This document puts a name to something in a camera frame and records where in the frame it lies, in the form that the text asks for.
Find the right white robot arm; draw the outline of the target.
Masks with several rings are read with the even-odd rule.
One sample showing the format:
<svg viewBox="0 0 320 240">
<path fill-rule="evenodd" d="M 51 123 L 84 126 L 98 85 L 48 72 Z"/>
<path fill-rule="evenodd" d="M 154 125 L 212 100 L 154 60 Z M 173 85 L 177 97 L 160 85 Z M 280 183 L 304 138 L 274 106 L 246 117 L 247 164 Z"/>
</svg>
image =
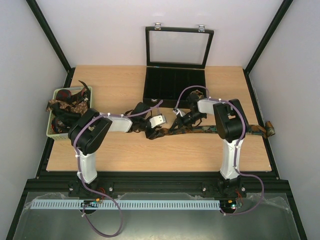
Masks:
<svg viewBox="0 0 320 240">
<path fill-rule="evenodd" d="M 240 101 L 205 98 L 203 93 L 195 90 L 189 94 L 187 102 L 190 112 L 184 114 L 178 107 L 173 109 L 176 119 L 169 131 L 183 128 L 190 130 L 193 124 L 207 115 L 214 116 L 217 134 L 223 140 L 220 174 L 224 180 L 218 183 L 218 191 L 224 196 L 229 196 L 236 189 L 232 180 L 240 175 L 240 152 L 249 126 Z"/>
</svg>

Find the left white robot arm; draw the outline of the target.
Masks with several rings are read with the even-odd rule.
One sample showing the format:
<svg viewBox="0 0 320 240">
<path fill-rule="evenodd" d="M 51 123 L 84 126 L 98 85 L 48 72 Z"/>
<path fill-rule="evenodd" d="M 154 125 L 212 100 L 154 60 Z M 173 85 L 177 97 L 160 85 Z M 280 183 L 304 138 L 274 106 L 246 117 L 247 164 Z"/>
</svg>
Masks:
<svg viewBox="0 0 320 240">
<path fill-rule="evenodd" d="M 77 176 L 85 184 L 91 184 L 98 176 L 96 170 L 96 152 L 103 143 L 107 133 L 111 132 L 145 132 L 147 137 L 157 136 L 157 130 L 165 124 L 166 118 L 158 112 L 159 104 L 150 107 L 139 102 L 132 110 L 123 114 L 101 113 L 94 108 L 88 109 L 71 127 L 68 138 L 77 158 Z"/>
</svg>

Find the brown teal patterned tie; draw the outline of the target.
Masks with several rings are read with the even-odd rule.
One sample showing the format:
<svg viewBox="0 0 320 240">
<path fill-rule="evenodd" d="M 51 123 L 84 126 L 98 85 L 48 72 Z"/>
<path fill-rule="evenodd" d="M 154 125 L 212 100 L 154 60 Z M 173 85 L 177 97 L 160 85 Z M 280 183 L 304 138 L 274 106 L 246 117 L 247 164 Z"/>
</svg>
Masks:
<svg viewBox="0 0 320 240">
<path fill-rule="evenodd" d="M 218 134 L 218 130 L 215 125 L 199 125 L 192 127 L 181 127 L 175 129 L 169 128 L 147 128 L 145 136 L 149 140 L 162 138 L 165 136 L 182 135 L 182 134 Z M 265 126 L 250 124 L 248 126 L 246 134 L 262 136 L 267 139 L 275 135 L 275 129 L 270 121 L 265 123 Z"/>
</svg>

